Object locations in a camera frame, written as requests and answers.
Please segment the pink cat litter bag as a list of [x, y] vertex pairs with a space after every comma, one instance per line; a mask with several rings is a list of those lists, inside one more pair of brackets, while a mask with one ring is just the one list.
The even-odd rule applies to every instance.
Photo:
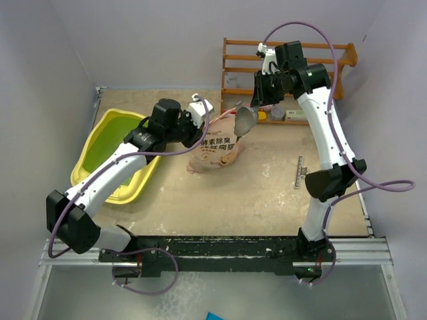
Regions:
[[245, 149], [241, 137], [234, 134], [236, 109], [223, 112], [211, 120], [201, 144], [191, 152], [189, 173], [205, 173], [234, 163]]

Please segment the silver metal scoop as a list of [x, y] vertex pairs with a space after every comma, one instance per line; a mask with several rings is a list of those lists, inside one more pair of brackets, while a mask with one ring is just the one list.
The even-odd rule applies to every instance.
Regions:
[[240, 107], [235, 116], [234, 134], [238, 137], [247, 135], [258, 122], [257, 107]]

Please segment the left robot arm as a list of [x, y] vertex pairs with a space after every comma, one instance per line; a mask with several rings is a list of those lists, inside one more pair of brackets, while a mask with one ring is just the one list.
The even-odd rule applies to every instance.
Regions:
[[143, 118], [93, 173], [64, 193], [50, 192], [46, 198], [50, 258], [56, 258], [53, 244], [60, 239], [77, 254], [98, 247], [113, 251], [122, 261], [134, 259], [135, 235], [120, 226], [103, 229], [94, 222], [94, 216], [126, 179], [156, 157], [168, 156], [168, 144], [181, 143], [187, 151], [200, 145], [213, 113], [212, 104], [198, 94], [192, 96], [186, 109], [173, 99], [160, 99], [151, 115]]

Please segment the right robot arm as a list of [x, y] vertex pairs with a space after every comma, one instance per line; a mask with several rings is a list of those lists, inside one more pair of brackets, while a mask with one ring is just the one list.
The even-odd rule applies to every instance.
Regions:
[[287, 94], [293, 96], [308, 120], [320, 159], [320, 170], [305, 177], [310, 194], [308, 214], [299, 235], [297, 254], [311, 261], [320, 254], [333, 201], [343, 196], [366, 170], [346, 143], [336, 115], [330, 76], [323, 64], [308, 64], [299, 41], [273, 49], [258, 45], [262, 68], [254, 75], [252, 108], [276, 105]]

